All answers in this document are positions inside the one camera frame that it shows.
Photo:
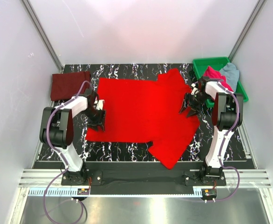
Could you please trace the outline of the bright red t-shirt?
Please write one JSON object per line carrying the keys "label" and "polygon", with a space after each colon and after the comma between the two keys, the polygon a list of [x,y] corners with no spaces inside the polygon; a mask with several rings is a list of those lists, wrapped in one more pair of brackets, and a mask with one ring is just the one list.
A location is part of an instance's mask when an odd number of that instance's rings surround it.
{"label": "bright red t-shirt", "polygon": [[104,99],[105,129],[88,129],[86,140],[152,142],[149,153],[172,169],[200,125],[197,116],[187,116],[189,109],[180,111],[190,91],[176,68],[156,81],[100,78],[97,93]]}

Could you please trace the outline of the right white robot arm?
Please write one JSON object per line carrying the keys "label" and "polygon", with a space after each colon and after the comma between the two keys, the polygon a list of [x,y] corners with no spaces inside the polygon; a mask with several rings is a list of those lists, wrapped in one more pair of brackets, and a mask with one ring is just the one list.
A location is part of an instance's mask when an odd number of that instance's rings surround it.
{"label": "right white robot arm", "polygon": [[221,179],[223,170],[226,169],[223,160],[229,140],[243,120],[243,95],[224,87],[218,78],[201,77],[197,83],[192,84],[191,93],[184,95],[179,112],[188,109],[188,118],[198,115],[203,103],[210,98],[214,101],[212,143],[198,175],[193,178],[204,185],[213,185],[216,180]]}

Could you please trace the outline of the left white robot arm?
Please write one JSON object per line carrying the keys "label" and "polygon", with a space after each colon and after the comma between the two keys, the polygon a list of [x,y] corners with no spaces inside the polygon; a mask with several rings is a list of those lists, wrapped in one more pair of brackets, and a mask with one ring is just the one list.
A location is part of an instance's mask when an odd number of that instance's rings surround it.
{"label": "left white robot arm", "polygon": [[104,100],[92,89],[73,96],[69,101],[56,107],[46,107],[42,112],[39,138],[53,149],[64,164],[62,184],[90,184],[91,177],[82,158],[73,144],[73,118],[79,113],[86,114],[87,128],[104,131]]}

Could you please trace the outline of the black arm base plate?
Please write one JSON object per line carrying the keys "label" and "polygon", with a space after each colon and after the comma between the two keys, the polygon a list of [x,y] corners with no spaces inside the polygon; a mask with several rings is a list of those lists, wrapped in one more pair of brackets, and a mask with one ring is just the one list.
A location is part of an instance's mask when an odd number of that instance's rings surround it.
{"label": "black arm base plate", "polygon": [[186,195],[193,187],[226,186],[225,174],[204,175],[202,162],[85,162],[80,171],[63,174],[62,185],[91,188],[92,195]]}

